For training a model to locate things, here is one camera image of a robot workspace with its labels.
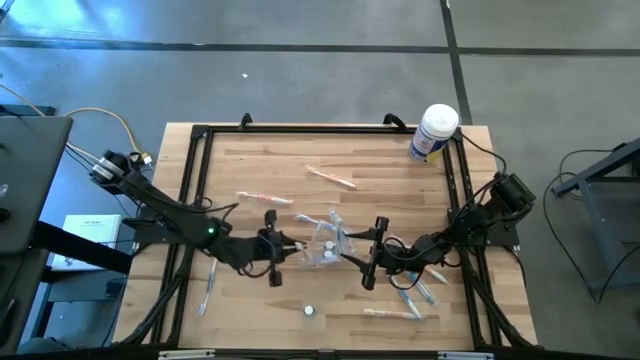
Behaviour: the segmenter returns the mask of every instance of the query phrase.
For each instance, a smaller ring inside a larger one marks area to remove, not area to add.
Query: white cylindrical container
[[[422,116],[409,146],[409,155],[419,162],[435,160],[460,122],[458,113],[450,106],[434,104]]]

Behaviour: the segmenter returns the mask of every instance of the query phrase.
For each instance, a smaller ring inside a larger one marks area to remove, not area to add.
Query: wooden tabletop
[[[190,123],[167,124],[160,149],[154,184],[173,198],[178,197],[191,133]],[[463,127],[464,133],[490,149],[484,126]],[[408,156],[409,135],[346,134],[216,134],[205,196],[216,206],[240,202],[229,216],[235,236],[255,236],[264,226],[264,212],[278,212],[276,228],[287,236],[310,240],[314,226],[294,219],[305,214],[328,220],[335,208],[354,231],[374,226],[376,216],[388,217],[389,231],[410,244],[418,236],[446,227],[450,207],[442,159],[433,164],[414,162]],[[454,170],[459,174],[452,148]],[[465,143],[475,189],[491,179],[494,159]],[[317,166],[353,181],[357,190],[308,174],[305,165]],[[194,179],[199,173],[196,161]],[[193,199],[195,180],[189,199]],[[261,192],[293,199],[290,206],[239,199],[237,191]],[[365,257],[366,242],[358,242]],[[158,295],[167,252],[166,245],[153,245],[138,255],[131,267],[120,310],[115,340],[126,337],[142,320]],[[487,262],[496,301],[516,328],[536,342],[527,295],[517,262],[504,249],[487,249]],[[457,261],[455,251],[447,258]],[[449,279],[440,283],[430,274],[422,277],[438,299],[429,305],[417,289],[409,294],[425,321],[371,318],[363,309],[409,311],[383,271],[377,273],[374,291],[360,285],[357,267],[344,262],[331,267],[300,270],[289,257],[281,266],[281,287],[270,288],[265,277],[240,277],[227,265],[219,265],[213,292],[204,317],[196,318],[212,259],[197,253],[180,337],[181,348],[270,348],[270,349],[471,349],[469,320],[459,268],[435,269]],[[256,271],[266,264],[256,263]],[[408,280],[397,277],[401,283]],[[164,336],[170,329],[172,299],[165,318]],[[483,334],[489,339],[486,312],[478,300]],[[311,305],[314,316],[305,316]]]

